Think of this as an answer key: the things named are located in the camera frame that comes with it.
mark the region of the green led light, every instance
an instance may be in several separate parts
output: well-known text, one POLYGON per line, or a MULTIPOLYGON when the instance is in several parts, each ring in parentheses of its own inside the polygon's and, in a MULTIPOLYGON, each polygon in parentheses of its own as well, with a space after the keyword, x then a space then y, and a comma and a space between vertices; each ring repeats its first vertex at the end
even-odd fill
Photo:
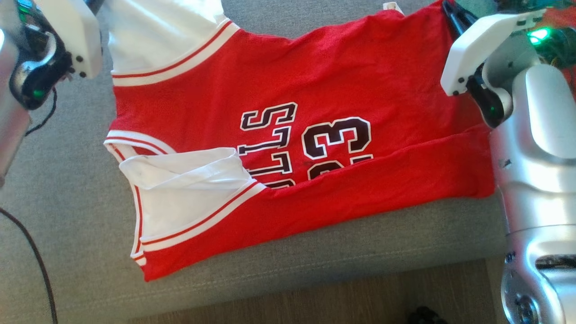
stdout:
POLYGON ((20 6, 18 9, 19 9, 21 12, 23 12, 23 13, 30 14, 30 8, 26 8, 26 7, 24 7, 24 6, 20 6))
POLYGON ((535 31, 531 31, 528 33, 528 37, 530 37, 530 42, 534 45, 540 44, 544 39, 550 36, 550 28, 540 28, 535 31))
POLYGON ((46 94, 46 91, 43 91, 43 90, 34 90, 32 92, 32 96, 34 96, 34 98, 36 98, 36 99, 41 99, 42 97, 44 97, 45 94, 46 94))

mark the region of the printed number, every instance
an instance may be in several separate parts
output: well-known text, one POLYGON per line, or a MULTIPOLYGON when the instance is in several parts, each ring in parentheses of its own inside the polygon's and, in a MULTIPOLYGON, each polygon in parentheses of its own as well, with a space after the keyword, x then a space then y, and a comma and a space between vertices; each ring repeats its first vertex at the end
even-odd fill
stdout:
POLYGON ((343 167, 344 166, 338 161, 326 161, 315 164, 312 168, 308 169, 308 179, 312 180, 321 174, 343 167))
POLYGON ((286 180, 280 180, 280 181, 274 181, 274 182, 267 182, 264 185, 268 186, 272 189, 280 189, 280 188, 288 188, 291 186, 295 186, 296 182, 294 182, 294 180, 292 180, 292 179, 286 179, 286 180))
POLYGON ((360 117, 337 119, 331 123, 308 126, 302 134, 304 154, 312 160, 328 157, 326 145, 319 144, 318 138, 326 137, 328 145, 344 143, 344 132, 354 132, 354 139, 348 140, 348 152, 362 152, 372 140, 370 123, 360 117))
POLYGON ((272 117, 274 115, 280 115, 276 117, 275 125, 281 125, 286 123, 291 123, 296 118, 296 109, 298 105, 296 103, 281 104, 274 107, 268 107, 262 112, 260 120, 258 118, 258 110, 248 111, 242 114, 242 121, 240 122, 241 130, 253 130, 266 128, 272 122, 272 117))
MULTIPOLYGON (((356 156, 350 158, 350 164, 356 164, 358 162, 362 162, 365 160, 373 159, 374 156, 372 154, 356 156)), ((312 168, 308 169, 308 180, 312 180, 315 177, 324 174, 329 171, 337 170, 339 168, 343 168, 344 166, 338 161, 326 161, 322 163, 317 163, 312 166, 312 168)))
MULTIPOLYGON (((271 124, 282 125, 294 122, 297 108, 298 105, 296 103, 286 103, 274 107, 268 107, 264 109, 260 118, 258 117, 258 111, 245 112, 242 114, 240 129, 250 131, 263 129, 271 124)), ((291 126, 274 128, 272 130, 272 136, 275 137, 274 140, 254 145, 239 145, 238 154, 243 156, 266 149, 285 148, 290 142, 290 130, 291 126)), ((346 142, 344 139, 345 132, 353 132, 354 134, 354 138, 347 141, 348 152, 350 154, 363 152, 372 141, 370 122, 360 117, 337 119, 333 122, 311 125, 306 128, 302 134, 302 149, 304 155, 312 160, 328 157, 326 145, 320 144, 319 138, 325 137, 327 145, 329 146, 343 144, 346 142)), ((272 161, 276 161, 276 164, 269 167, 248 169, 248 173, 252 176, 274 173, 292 173, 292 164, 288 152, 273 153, 270 154, 270 158, 272 161)), ((373 156, 371 154, 354 156, 350 158, 350 164, 356 164, 372 158, 373 156)), ((342 163, 336 160, 317 163, 308 169, 308 179, 312 180, 321 174, 343 167, 342 163)), ((295 181, 292 179, 284 179, 276 182, 265 183, 265 185, 274 189, 287 188, 294 186, 295 181)))

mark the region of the wooden floor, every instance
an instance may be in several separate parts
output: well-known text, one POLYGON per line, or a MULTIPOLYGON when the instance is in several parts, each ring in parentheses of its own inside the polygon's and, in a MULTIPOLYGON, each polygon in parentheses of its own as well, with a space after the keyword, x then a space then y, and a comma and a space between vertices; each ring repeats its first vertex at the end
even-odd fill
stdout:
POLYGON ((276 293, 130 324, 406 323, 425 305, 449 324, 506 324, 499 299, 502 259, 494 258, 276 293))

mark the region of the jersey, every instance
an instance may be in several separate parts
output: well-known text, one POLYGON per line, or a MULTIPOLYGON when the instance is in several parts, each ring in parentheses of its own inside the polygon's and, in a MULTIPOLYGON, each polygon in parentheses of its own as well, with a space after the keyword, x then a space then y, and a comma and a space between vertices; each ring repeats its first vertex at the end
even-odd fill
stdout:
POLYGON ((215 0, 108 5, 117 117, 104 143, 134 193, 131 257, 146 281, 494 192, 488 127, 440 86, 452 38, 439 2, 296 39, 244 30, 215 0))

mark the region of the red stripe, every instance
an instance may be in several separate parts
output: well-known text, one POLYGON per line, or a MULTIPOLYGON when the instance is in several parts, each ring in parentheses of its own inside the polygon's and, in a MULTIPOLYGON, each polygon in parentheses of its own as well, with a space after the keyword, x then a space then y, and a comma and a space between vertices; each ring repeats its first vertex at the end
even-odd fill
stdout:
POLYGON ((112 147, 114 148, 116 154, 118 154, 118 156, 122 159, 122 161, 124 161, 126 158, 122 155, 122 153, 120 153, 120 150, 118 150, 114 144, 112 144, 112 147))
POLYGON ((220 207, 220 208, 219 208, 218 210, 216 210, 213 214, 211 214, 210 216, 208 216, 206 219, 204 219, 203 221, 199 222, 198 224, 196 224, 196 225, 194 225, 194 226, 192 226, 192 227, 189 227, 189 228, 187 228, 187 229, 184 229, 184 230, 182 230, 182 231, 180 231, 180 232, 178 232, 178 233, 176 233, 176 234, 172 234, 172 235, 170 235, 170 236, 167 236, 167 237, 165 237, 165 238, 161 238, 161 239, 157 239, 157 240, 149 241, 149 242, 144 242, 143 245, 148 245, 148 244, 152 244, 152 243, 158 243, 158 242, 161 242, 161 241, 166 241, 166 240, 175 238, 175 237, 177 237, 177 236, 180 236, 180 235, 182 235, 182 234, 184 234, 184 233, 186 233, 186 232, 189 232, 189 231, 197 228, 198 226, 200 226, 200 225, 206 223, 207 221, 209 221, 210 219, 212 219, 212 218, 213 218, 214 216, 216 216, 219 212, 221 212, 224 208, 228 207, 232 202, 234 202, 236 199, 238 199, 238 197, 240 197, 240 196, 242 196, 243 194, 245 194, 246 191, 250 190, 250 189, 251 189, 253 186, 255 186, 256 184, 257 184, 257 182, 252 183, 250 186, 248 186, 248 188, 244 189, 241 193, 239 193, 238 195, 236 195, 236 197, 232 198, 232 200, 229 200, 226 204, 224 204, 224 206, 220 207))
POLYGON ((138 214, 140 215, 140 221, 138 222, 138 243, 136 244, 136 253, 140 251, 140 238, 142 237, 142 202, 140 200, 140 191, 137 186, 134 186, 134 191, 136 192, 136 200, 138 201, 138 214))
POLYGON ((140 144, 146 144, 146 145, 150 145, 153 148, 159 150, 162 154, 167 154, 166 151, 164 151, 163 149, 159 148, 157 145, 154 145, 150 142, 146 142, 146 141, 141 141, 141 140, 135 140, 133 138, 128 138, 128 137, 120 137, 120 136, 112 136, 112 137, 107 137, 106 140, 121 140, 121 141, 129 141, 129 142, 135 142, 135 143, 140 143, 140 144))
MULTIPOLYGON (((120 150, 114 145, 112 144, 112 147, 114 148, 114 151, 116 152, 116 154, 118 154, 118 156, 122 159, 122 161, 124 161, 126 158, 124 157, 124 155, 122 155, 122 153, 120 152, 120 150)), ((138 190, 137 186, 134 186, 134 192, 136 192, 136 200, 138 201, 138 243, 136 244, 136 253, 138 253, 138 251, 140 251, 140 238, 142 237, 142 203, 140 200, 140 191, 138 190)))
POLYGON ((147 76, 153 76, 154 74, 158 74, 158 73, 162 73, 162 72, 166 72, 168 70, 174 69, 175 67, 184 64, 186 61, 190 60, 192 57, 198 55, 198 53, 202 52, 206 47, 208 47, 212 42, 214 42, 216 40, 216 38, 218 38, 218 36, 220 36, 220 34, 224 31, 224 29, 226 29, 226 27, 228 27, 231 23, 232 23, 232 21, 228 21, 226 24, 224 24, 224 26, 222 28, 220 28, 220 30, 216 33, 216 35, 214 35, 208 42, 206 42, 206 44, 204 44, 201 48, 194 51, 194 53, 192 53, 189 56, 182 59, 180 62, 174 63, 173 65, 170 65, 170 66, 165 67, 161 70, 156 70, 153 72, 140 73, 140 74, 124 74, 121 76, 112 76, 112 78, 120 79, 120 78, 147 77, 147 76))

